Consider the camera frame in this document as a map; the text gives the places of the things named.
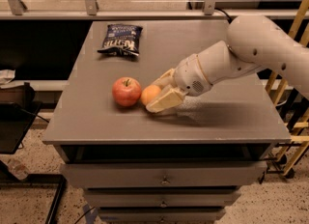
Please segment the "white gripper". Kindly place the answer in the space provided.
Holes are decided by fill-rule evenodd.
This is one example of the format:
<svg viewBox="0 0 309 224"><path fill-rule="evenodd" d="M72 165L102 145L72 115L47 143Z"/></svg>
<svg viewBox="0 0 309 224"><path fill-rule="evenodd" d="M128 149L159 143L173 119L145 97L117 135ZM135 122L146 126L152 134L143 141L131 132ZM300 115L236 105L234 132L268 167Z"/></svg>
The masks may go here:
<svg viewBox="0 0 309 224"><path fill-rule="evenodd" d="M186 94L198 97L212 88L197 54L180 61L175 69L169 69L153 82L163 89L146 105L151 113L158 113L183 103Z"/></svg>

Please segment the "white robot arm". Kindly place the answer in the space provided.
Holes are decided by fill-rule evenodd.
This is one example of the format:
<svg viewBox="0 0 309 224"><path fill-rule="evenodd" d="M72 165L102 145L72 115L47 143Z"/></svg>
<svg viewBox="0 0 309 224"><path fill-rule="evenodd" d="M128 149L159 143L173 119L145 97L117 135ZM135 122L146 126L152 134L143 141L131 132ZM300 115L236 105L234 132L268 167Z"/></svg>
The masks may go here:
<svg viewBox="0 0 309 224"><path fill-rule="evenodd" d="M176 107L227 79L270 69L309 98L309 48L294 41L262 15L240 15L228 26L227 39L192 54L163 73L154 84L161 92L146 105L152 113Z"/></svg>

